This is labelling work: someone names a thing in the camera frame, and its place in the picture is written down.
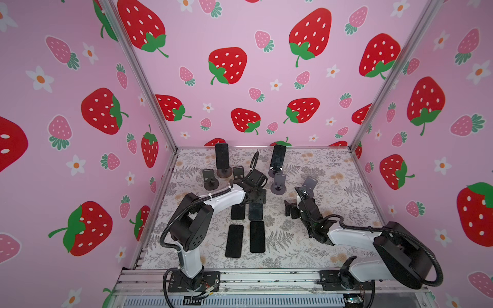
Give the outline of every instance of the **red strawberry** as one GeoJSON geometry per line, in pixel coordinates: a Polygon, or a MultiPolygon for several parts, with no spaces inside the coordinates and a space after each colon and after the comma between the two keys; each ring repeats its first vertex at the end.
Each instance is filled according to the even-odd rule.
{"type": "Polygon", "coordinates": [[[142,155],[147,167],[152,168],[156,163],[157,153],[159,152],[159,144],[155,134],[151,133],[151,125],[149,131],[144,134],[141,141],[142,155]]]}
{"type": "Polygon", "coordinates": [[[493,298],[493,277],[483,272],[475,272],[467,277],[473,287],[489,298],[493,298]]]}
{"type": "Polygon", "coordinates": [[[118,0],[116,6],[132,45],[147,52],[157,49],[167,58],[168,55],[159,49],[166,44],[166,30],[161,19],[137,0],[118,0]]]}
{"type": "Polygon", "coordinates": [[[365,77],[375,77],[388,71],[394,65],[400,53],[400,45],[390,35],[380,33],[366,45],[365,52],[359,63],[359,74],[365,77]]]}
{"type": "Polygon", "coordinates": [[[84,202],[69,216],[68,227],[48,234],[66,230],[63,245],[73,256],[83,256],[101,244],[111,233],[113,220],[101,205],[94,201],[84,202]]]}
{"type": "Polygon", "coordinates": [[[445,94],[431,77],[421,78],[414,87],[407,105],[407,118],[416,126],[433,122],[445,106],[445,94]]]}
{"type": "Polygon", "coordinates": [[[493,246],[493,186],[479,182],[457,195],[457,210],[465,235],[476,244],[493,246]]]}
{"type": "Polygon", "coordinates": [[[221,83],[237,83],[247,65],[247,54],[239,47],[216,49],[209,54],[209,71],[221,83]]]}
{"type": "Polygon", "coordinates": [[[387,185],[393,190],[397,190],[404,186],[407,177],[414,177],[414,174],[406,175],[407,165],[402,157],[397,154],[382,159],[380,162],[380,174],[387,185]]]}
{"type": "Polygon", "coordinates": [[[308,14],[294,26],[289,33],[289,46],[291,52],[298,56],[296,67],[300,57],[309,60],[322,53],[329,41],[332,14],[326,8],[318,8],[308,14]]]}
{"type": "Polygon", "coordinates": [[[256,112],[236,108],[231,111],[231,120],[237,130],[242,133],[257,132],[257,128],[260,126],[260,115],[256,112]]]}
{"type": "Polygon", "coordinates": [[[14,122],[0,117],[0,172],[18,160],[28,149],[24,131],[14,122]]]}
{"type": "Polygon", "coordinates": [[[166,120],[178,121],[182,117],[191,118],[191,116],[185,115],[185,106],[176,97],[156,94],[156,98],[166,120]]]}
{"type": "Polygon", "coordinates": [[[365,107],[358,109],[355,111],[352,116],[351,120],[355,122],[356,124],[361,125],[363,123],[363,120],[366,117],[366,114],[368,114],[368,111],[370,110],[371,104],[366,105],[365,107]]]}
{"type": "Polygon", "coordinates": [[[107,88],[100,88],[84,98],[81,105],[82,116],[87,123],[108,135],[114,135],[123,123],[120,102],[107,88]]]}
{"type": "Polygon", "coordinates": [[[288,118],[284,120],[283,124],[288,119],[293,123],[305,123],[312,118],[318,107],[320,107],[320,101],[316,98],[293,100],[287,104],[286,115],[288,118]]]}
{"type": "Polygon", "coordinates": [[[145,223],[149,217],[150,208],[144,205],[135,216],[135,222],[130,218],[130,223],[134,224],[134,235],[137,241],[141,240],[142,231],[144,231],[145,223]]]}

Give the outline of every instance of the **pink wall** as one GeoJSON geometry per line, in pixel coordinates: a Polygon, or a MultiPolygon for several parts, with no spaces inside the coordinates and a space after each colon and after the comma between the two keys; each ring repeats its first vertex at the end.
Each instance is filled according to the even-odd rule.
{"type": "Polygon", "coordinates": [[[490,1],[443,4],[412,55],[419,66],[410,65],[408,74],[399,77],[363,139],[359,159],[387,219],[401,223],[437,256],[445,280],[432,291],[440,307],[493,306],[492,11],[490,1]],[[472,29],[477,30],[467,36],[472,29]],[[456,55],[469,59],[458,65],[456,55]],[[389,122],[391,103],[396,108],[389,122]],[[423,106],[428,115],[418,117],[423,106]],[[388,158],[395,154],[400,157],[388,158]],[[394,172],[403,168],[390,170],[402,162],[407,175],[415,175],[404,185],[394,180],[403,179],[401,170],[394,172]]]}
{"type": "Polygon", "coordinates": [[[373,61],[395,60],[427,1],[114,2],[179,146],[202,146],[214,138],[269,145],[287,137],[293,145],[325,146],[352,141],[359,129],[353,119],[358,121],[360,110],[365,115],[383,82],[379,75],[364,75],[373,61]],[[297,45],[305,41],[308,50],[297,45]],[[341,99],[345,93],[351,97],[341,99]],[[294,123],[286,109],[297,111],[303,102],[309,108],[291,115],[299,122],[294,123]],[[237,108],[243,110],[232,112],[237,108]]]}
{"type": "Polygon", "coordinates": [[[152,205],[149,180],[159,187],[170,151],[149,106],[140,104],[141,89],[119,43],[106,30],[101,38],[91,0],[8,0],[0,13],[0,307],[101,307],[109,294],[103,289],[112,289],[121,268],[130,266],[138,243],[129,219],[152,205]],[[49,38],[47,44],[47,36],[65,43],[49,38]],[[67,64],[68,49],[77,70],[67,64]],[[99,88],[107,90],[86,98],[99,88]],[[119,130],[119,113],[111,109],[112,118],[107,111],[116,108],[111,93],[129,115],[119,130]],[[55,131],[48,128],[54,118],[62,126],[55,131]],[[151,168],[141,150],[149,124],[159,145],[151,168]],[[110,155],[104,169],[100,161],[109,153],[119,164],[110,155]],[[130,205],[120,207],[124,196],[130,205]],[[124,258],[116,257],[120,249],[124,258]]]}

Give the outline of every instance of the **strawberry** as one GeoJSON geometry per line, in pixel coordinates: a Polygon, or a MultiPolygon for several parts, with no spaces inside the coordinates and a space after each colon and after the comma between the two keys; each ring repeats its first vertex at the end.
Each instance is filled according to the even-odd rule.
{"type": "Polygon", "coordinates": [[[28,149],[24,131],[14,122],[0,117],[0,172],[18,160],[28,149]]]}
{"type": "Polygon", "coordinates": [[[81,105],[82,117],[87,123],[108,135],[114,135],[123,123],[120,102],[107,88],[100,88],[84,98],[81,105]]]}
{"type": "Polygon", "coordinates": [[[239,47],[216,49],[209,54],[209,71],[221,83],[237,83],[247,65],[247,54],[239,47]]]}
{"type": "Polygon", "coordinates": [[[167,58],[159,49],[166,44],[166,29],[161,19],[137,0],[118,0],[116,6],[132,45],[147,52],[157,49],[167,58]]]}
{"type": "Polygon", "coordinates": [[[134,135],[131,133],[128,133],[127,135],[127,143],[128,143],[128,149],[132,154],[137,153],[137,140],[134,139],[134,135]]]}
{"type": "Polygon", "coordinates": [[[479,45],[479,29],[472,29],[466,36],[460,41],[457,46],[456,64],[461,65],[469,60],[472,55],[471,52],[476,50],[479,45]]]}
{"type": "Polygon", "coordinates": [[[68,226],[48,234],[66,230],[63,245],[72,256],[83,256],[101,244],[111,233],[113,220],[101,205],[87,201],[69,216],[68,226]]]}
{"type": "Polygon", "coordinates": [[[291,52],[303,60],[315,58],[325,50],[329,41],[332,14],[326,8],[318,8],[303,18],[289,33],[291,52]]]}
{"type": "Polygon", "coordinates": [[[344,93],[339,99],[341,100],[339,105],[344,109],[348,108],[352,103],[351,94],[349,93],[344,93]]]}
{"type": "Polygon", "coordinates": [[[260,126],[260,115],[256,112],[236,108],[231,111],[231,120],[237,130],[242,133],[257,132],[257,128],[260,126]]]}
{"type": "Polygon", "coordinates": [[[367,6],[362,6],[354,11],[354,13],[349,16],[349,23],[346,24],[346,35],[352,35],[356,31],[358,31],[358,28],[363,26],[367,14],[367,6]]]}
{"type": "Polygon", "coordinates": [[[388,71],[394,65],[400,53],[400,45],[390,35],[380,33],[366,45],[365,52],[359,63],[359,74],[365,77],[375,77],[388,71]]]}
{"type": "Polygon", "coordinates": [[[486,122],[482,115],[473,114],[472,116],[466,114],[457,119],[456,122],[450,126],[450,132],[454,135],[465,137],[470,133],[477,133],[484,127],[486,122]]]}
{"type": "Polygon", "coordinates": [[[14,258],[21,252],[22,244],[9,233],[0,232],[0,264],[14,258]]]}
{"type": "Polygon", "coordinates": [[[125,75],[125,69],[123,68],[123,65],[121,63],[118,63],[118,65],[116,66],[116,78],[120,82],[122,88],[126,89],[128,84],[128,79],[127,79],[127,75],[125,75]]]}
{"type": "Polygon", "coordinates": [[[144,134],[141,141],[142,155],[147,167],[152,168],[156,163],[157,153],[159,152],[159,144],[155,134],[151,132],[151,125],[149,124],[149,131],[144,134]]]}
{"type": "Polygon", "coordinates": [[[180,67],[180,78],[189,87],[193,87],[193,85],[195,84],[195,79],[193,79],[192,72],[186,67],[180,67]]]}
{"type": "Polygon", "coordinates": [[[404,186],[407,177],[414,177],[414,174],[406,175],[407,165],[402,157],[397,154],[382,159],[380,162],[380,174],[387,185],[393,190],[397,190],[404,186]]]}
{"type": "Polygon", "coordinates": [[[149,217],[150,208],[144,205],[135,216],[135,222],[130,218],[130,223],[134,224],[134,235],[137,241],[141,240],[142,231],[144,230],[145,223],[149,217]]]}
{"type": "Polygon", "coordinates": [[[411,201],[406,205],[406,211],[414,217],[423,216],[424,209],[425,207],[419,201],[411,201]]]}
{"type": "Polygon", "coordinates": [[[156,98],[166,120],[178,121],[182,117],[191,118],[191,116],[185,115],[185,106],[176,97],[156,94],[156,98]]]}
{"type": "Polygon", "coordinates": [[[250,94],[250,98],[252,100],[255,100],[257,102],[262,102],[265,99],[265,96],[259,89],[250,88],[250,90],[248,90],[248,94],[250,94]]]}
{"type": "Polygon", "coordinates": [[[489,298],[493,298],[493,277],[483,272],[475,272],[467,276],[469,282],[479,292],[489,298]]]}
{"type": "Polygon", "coordinates": [[[476,244],[493,246],[493,186],[479,182],[457,195],[457,210],[465,235],[476,244]]]}
{"type": "Polygon", "coordinates": [[[310,72],[304,71],[296,77],[296,82],[294,83],[294,88],[297,90],[301,90],[305,87],[305,85],[310,81],[310,72]]]}
{"type": "Polygon", "coordinates": [[[424,134],[426,123],[433,122],[445,106],[445,94],[431,77],[424,77],[414,87],[407,105],[407,118],[416,126],[423,125],[420,136],[424,134]]]}
{"type": "Polygon", "coordinates": [[[122,219],[127,217],[128,212],[130,211],[130,197],[125,195],[123,196],[120,204],[120,216],[122,219]]]}
{"type": "Polygon", "coordinates": [[[316,98],[293,100],[287,104],[286,115],[288,118],[284,120],[283,124],[288,119],[293,123],[305,123],[312,118],[318,107],[320,107],[320,101],[316,98]]]}
{"type": "Polygon", "coordinates": [[[271,52],[274,49],[274,41],[271,40],[271,35],[265,31],[255,32],[255,43],[257,47],[263,49],[264,52],[271,52]]]}
{"type": "Polygon", "coordinates": [[[387,110],[387,123],[392,122],[395,116],[395,103],[391,102],[390,105],[388,105],[388,110],[387,110]]]}
{"type": "Polygon", "coordinates": [[[368,114],[368,111],[370,110],[371,104],[366,105],[365,107],[356,110],[352,116],[351,120],[355,122],[356,124],[361,125],[363,123],[363,120],[365,119],[366,115],[368,114]]]}
{"type": "Polygon", "coordinates": [[[59,38],[47,35],[45,38],[46,46],[50,49],[55,59],[61,64],[66,64],[70,69],[78,70],[79,59],[75,53],[70,52],[70,47],[59,38]]]}
{"type": "Polygon", "coordinates": [[[404,69],[402,70],[402,73],[404,75],[411,75],[412,73],[414,73],[415,70],[418,69],[419,66],[420,66],[420,61],[416,58],[412,58],[410,61],[406,63],[404,69]]]}
{"type": "Polygon", "coordinates": [[[279,127],[278,123],[277,122],[272,122],[271,124],[267,125],[267,130],[266,132],[269,134],[269,135],[272,135],[273,133],[276,132],[277,128],[279,127]]]}
{"type": "Polygon", "coordinates": [[[406,140],[407,140],[407,134],[406,132],[400,132],[400,133],[396,133],[394,138],[392,138],[392,145],[393,146],[401,146],[403,143],[406,143],[406,140]]]}

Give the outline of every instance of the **pink strawberry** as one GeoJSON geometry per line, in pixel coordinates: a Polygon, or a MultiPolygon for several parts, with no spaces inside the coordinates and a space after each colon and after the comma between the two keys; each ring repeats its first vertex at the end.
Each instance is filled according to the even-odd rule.
{"type": "Polygon", "coordinates": [[[310,81],[310,72],[304,71],[296,77],[296,82],[294,83],[294,87],[298,90],[301,90],[305,87],[305,85],[310,81]]]}
{"type": "Polygon", "coordinates": [[[79,59],[75,53],[70,52],[70,47],[59,38],[47,35],[45,38],[46,46],[50,49],[55,59],[62,64],[66,64],[70,69],[78,70],[79,59]]]}
{"type": "Polygon", "coordinates": [[[269,135],[272,135],[273,133],[276,132],[277,128],[278,128],[277,122],[272,122],[271,124],[267,125],[267,131],[266,132],[269,135]]]}
{"type": "Polygon", "coordinates": [[[202,121],[200,121],[200,128],[203,131],[208,131],[212,126],[211,120],[209,118],[205,118],[202,121]]]}
{"type": "Polygon", "coordinates": [[[115,170],[120,165],[120,159],[113,153],[104,154],[101,156],[101,167],[105,169],[115,170]]]}
{"type": "Polygon", "coordinates": [[[252,100],[256,100],[257,102],[262,102],[265,99],[265,96],[259,89],[250,88],[250,90],[248,90],[248,94],[250,94],[250,98],[252,100]]]}
{"type": "Polygon", "coordinates": [[[255,43],[257,47],[263,49],[264,52],[271,52],[274,49],[274,41],[271,40],[271,35],[265,31],[255,32],[255,43]]]}
{"type": "Polygon", "coordinates": [[[423,216],[424,209],[425,207],[419,201],[411,201],[406,205],[406,211],[414,217],[423,216]]]}
{"type": "Polygon", "coordinates": [[[48,140],[53,148],[60,151],[65,150],[70,145],[69,139],[72,138],[72,129],[64,116],[56,115],[48,124],[48,132],[51,135],[48,140]]]}
{"type": "Polygon", "coordinates": [[[341,100],[339,105],[344,109],[348,108],[352,103],[351,94],[349,93],[344,93],[339,99],[341,100]]]}
{"type": "Polygon", "coordinates": [[[466,114],[457,119],[456,122],[450,126],[450,132],[454,135],[465,137],[470,133],[477,133],[484,127],[486,120],[482,115],[473,114],[472,116],[466,114]]]}
{"type": "Polygon", "coordinates": [[[128,79],[127,75],[125,75],[125,69],[123,68],[123,65],[121,63],[118,63],[116,66],[116,78],[118,78],[118,81],[120,82],[122,88],[126,89],[128,85],[128,79]]]}
{"type": "Polygon", "coordinates": [[[193,79],[192,72],[186,67],[180,67],[180,78],[185,82],[187,86],[193,87],[195,79],[193,79]]]}
{"type": "Polygon", "coordinates": [[[469,60],[472,55],[471,52],[476,50],[479,45],[479,29],[472,29],[469,33],[462,39],[459,46],[457,47],[456,54],[456,64],[461,65],[469,60]]]}
{"type": "Polygon", "coordinates": [[[493,298],[493,277],[483,272],[475,272],[467,277],[473,287],[489,298],[493,298]]]}
{"type": "Polygon", "coordinates": [[[349,131],[349,127],[343,127],[340,130],[337,131],[337,134],[335,135],[335,138],[339,139],[342,138],[345,134],[347,134],[349,131]]]}
{"type": "Polygon", "coordinates": [[[0,264],[17,256],[22,244],[9,233],[0,232],[0,264]]]}
{"type": "Polygon", "coordinates": [[[125,219],[127,217],[128,212],[130,211],[130,197],[125,195],[121,200],[122,204],[120,204],[120,217],[125,219]]]}
{"type": "Polygon", "coordinates": [[[392,138],[392,145],[393,146],[401,146],[403,143],[406,143],[407,140],[407,134],[406,132],[400,132],[396,133],[394,138],[392,138]]]}
{"type": "Polygon", "coordinates": [[[128,133],[127,135],[128,149],[132,154],[137,153],[137,141],[134,139],[134,135],[128,133]]]}

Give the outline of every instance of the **strawberry wallpaper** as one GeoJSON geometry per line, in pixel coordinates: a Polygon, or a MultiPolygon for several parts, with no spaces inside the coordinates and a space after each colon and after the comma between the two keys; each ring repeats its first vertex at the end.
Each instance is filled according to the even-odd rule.
{"type": "Polygon", "coordinates": [[[427,3],[113,1],[179,146],[350,143],[427,3]]]}
{"type": "Polygon", "coordinates": [[[442,266],[442,308],[493,307],[492,11],[445,2],[362,140],[387,220],[442,266]]]}
{"type": "Polygon", "coordinates": [[[105,308],[171,152],[97,0],[0,0],[0,40],[0,307],[105,308]]]}

